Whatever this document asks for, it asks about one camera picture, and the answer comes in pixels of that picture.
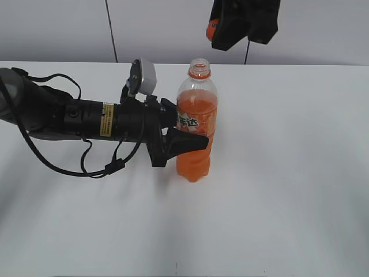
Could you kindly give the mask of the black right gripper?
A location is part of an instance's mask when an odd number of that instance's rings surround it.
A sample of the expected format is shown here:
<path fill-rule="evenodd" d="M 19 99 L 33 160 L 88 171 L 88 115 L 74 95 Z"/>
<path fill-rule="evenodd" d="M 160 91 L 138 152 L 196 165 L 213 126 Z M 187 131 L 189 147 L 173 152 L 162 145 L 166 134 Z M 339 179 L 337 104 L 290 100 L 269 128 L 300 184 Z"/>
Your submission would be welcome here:
<path fill-rule="evenodd" d="M 248 35 L 251 42 L 268 44 L 278 31 L 280 0 L 214 1 L 210 20 L 219 19 L 212 48 L 228 51 Z"/>

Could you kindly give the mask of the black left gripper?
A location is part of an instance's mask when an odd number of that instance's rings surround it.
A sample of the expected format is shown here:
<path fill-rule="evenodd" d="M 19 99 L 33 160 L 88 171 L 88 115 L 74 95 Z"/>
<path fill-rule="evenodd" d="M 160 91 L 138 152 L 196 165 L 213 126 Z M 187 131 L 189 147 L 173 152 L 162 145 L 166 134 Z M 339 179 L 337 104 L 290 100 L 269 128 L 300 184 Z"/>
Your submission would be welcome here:
<path fill-rule="evenodd" d="M 205 150 L 209 139 L 206 136 L 188 133 L 176 128 L 176 104 L 166 98 L 160 101 L 148 96 L 144 102 L 129 96 L 122 96 L 115 107 L 115 138 L 119 143 L 132 142 L 132 151 L 118 159 L 119 167 L 124 167 L 145 144 L 153 167 L 165 167 L 167 161 L 188 152 Z M 162 129 L 168 128 L 163 135 Z"/>

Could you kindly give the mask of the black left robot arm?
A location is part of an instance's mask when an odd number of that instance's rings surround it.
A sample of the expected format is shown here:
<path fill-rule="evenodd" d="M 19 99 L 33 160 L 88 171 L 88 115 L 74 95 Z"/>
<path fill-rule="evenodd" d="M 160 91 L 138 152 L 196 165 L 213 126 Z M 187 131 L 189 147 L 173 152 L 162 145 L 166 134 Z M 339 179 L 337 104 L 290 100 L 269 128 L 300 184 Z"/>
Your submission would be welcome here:
<path fill-rule="evenodd" d="M 121 102 L 75 99 L 69 93 L 37 85 L 16 68 L 1 68 L 3 81 L 28 134 L 39 140 L 110 140 L 146 144 L 153 167 L 165 167 L 180 154 L 203 150 L 206 136 L 175 128 L 176 105 L 147 96 L 146 101 L 122 90 Z"/>

